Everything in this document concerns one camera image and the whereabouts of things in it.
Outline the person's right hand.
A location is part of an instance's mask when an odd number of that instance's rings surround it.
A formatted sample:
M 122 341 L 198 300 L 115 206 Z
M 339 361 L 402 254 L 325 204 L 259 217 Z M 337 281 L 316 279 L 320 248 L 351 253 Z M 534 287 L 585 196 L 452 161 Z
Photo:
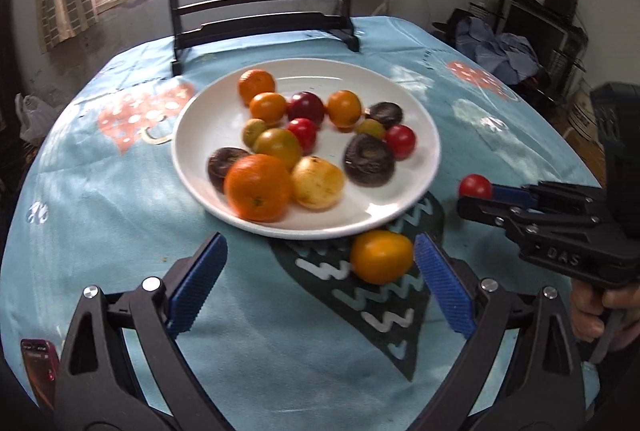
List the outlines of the person's right hand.
M 631 284 L 617 290 L 597 293 L 590 284 L 572 280 L 570 292 L 570 323 L 578 340 L 591 342 L 604 333 L 601 315 L 605 309 L 625 311 L 625 317 L 616 330 L 610 351 L 623 350 L 639 338 L 639 285 Z

